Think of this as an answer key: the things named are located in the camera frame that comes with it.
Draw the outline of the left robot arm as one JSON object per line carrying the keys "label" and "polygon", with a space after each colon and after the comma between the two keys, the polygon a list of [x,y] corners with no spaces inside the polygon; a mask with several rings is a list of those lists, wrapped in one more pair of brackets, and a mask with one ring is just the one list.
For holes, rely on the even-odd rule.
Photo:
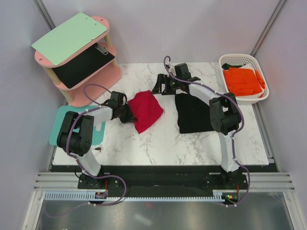
{"label": "left robot arm", "polygon": [[58,133],[57,147],[76,160],[94,188],[105,184],[105,176],[100,174],[102,166],[91,151],[94,126],[116,118],[124,124],[137,120],[126,94],[113,91],[109,99],[95,108],[81,113],[68,111]]}

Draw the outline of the red t shirt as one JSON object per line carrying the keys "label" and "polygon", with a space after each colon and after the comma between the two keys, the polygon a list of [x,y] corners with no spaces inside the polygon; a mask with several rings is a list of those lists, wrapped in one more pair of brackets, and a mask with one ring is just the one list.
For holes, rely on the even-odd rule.
{"label": "red t shirt", "polygon": [[137,119],[134,125],[139,134],[149,129],[164,112],[151,91],[137,93],[128,104]]}

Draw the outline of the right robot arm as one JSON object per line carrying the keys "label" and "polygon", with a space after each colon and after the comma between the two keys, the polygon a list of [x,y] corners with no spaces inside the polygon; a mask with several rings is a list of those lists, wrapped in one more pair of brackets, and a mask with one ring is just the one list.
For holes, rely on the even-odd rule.
{"label": "right robot arm", "polygon": [[218,133],[222,154],[221,167],[226,172],[220,176],[224,188],[237,183],[234,171],[239,169],[235,155],[234,135],[242,129],[244,118],[233,93],[220,93],[205,85],[200,78],[192,77],[186,63],[173,66],[164,63],[167,74],[158,74],[152,94],[175,95],[177,90],[200,99],[209,106],[211,125]]}

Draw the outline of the black t shirt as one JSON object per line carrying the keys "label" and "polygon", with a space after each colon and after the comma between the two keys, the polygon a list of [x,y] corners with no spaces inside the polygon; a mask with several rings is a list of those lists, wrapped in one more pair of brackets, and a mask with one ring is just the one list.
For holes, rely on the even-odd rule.
{"label": "black t shirt", "polygon": [[175,95],[180,134],[214,131],[209,106],[197,97],[180,93]]}

